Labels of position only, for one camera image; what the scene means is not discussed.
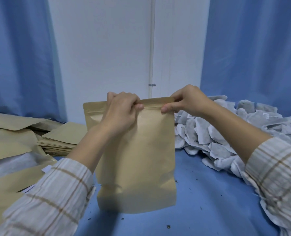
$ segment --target hand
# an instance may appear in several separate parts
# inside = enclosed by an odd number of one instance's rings
[[[171,96],[174,97],[175,103],[165,104],[161,109],[162,113],[184,110],[192,116],[203,117],[208,106],[213,104],[213,101],[197,86],[191,84],[186,85]]]
[[[144,109],[144,105],[139,101],[140,98],[136,94],[108,92],[107,110],[101,124],[108,129],[111,137],[124,132],[136,121],[138,111]]]

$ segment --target white wall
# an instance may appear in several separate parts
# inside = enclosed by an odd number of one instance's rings
[[[148,97],[151,0],[48,0],[67,120],[108,91]]]
[[[210,0],[156,0],[152,97],[200,86]]]

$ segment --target blue table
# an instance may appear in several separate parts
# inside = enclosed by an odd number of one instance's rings
[[[176,151],[177,203],[143,214],[100,211],[92,197],[75,236],[277,236],[254,189],[225,171],[203,165],[201,156]]]

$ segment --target plaid sleeve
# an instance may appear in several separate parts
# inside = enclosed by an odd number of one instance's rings
[[[279,138],[265,141],[249,158],[246,173],[270,219],[291,235],[291,145]]]
[[[90,170],[62,159],[4,212],[0,236],[73,235],[93,193]]]

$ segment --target blue curtain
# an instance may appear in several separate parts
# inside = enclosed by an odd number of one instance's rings
[[[211,0],[201,89],[291,116],[291,0]]]
[[[46,0],[0,0],[0,113],[59,115]]]

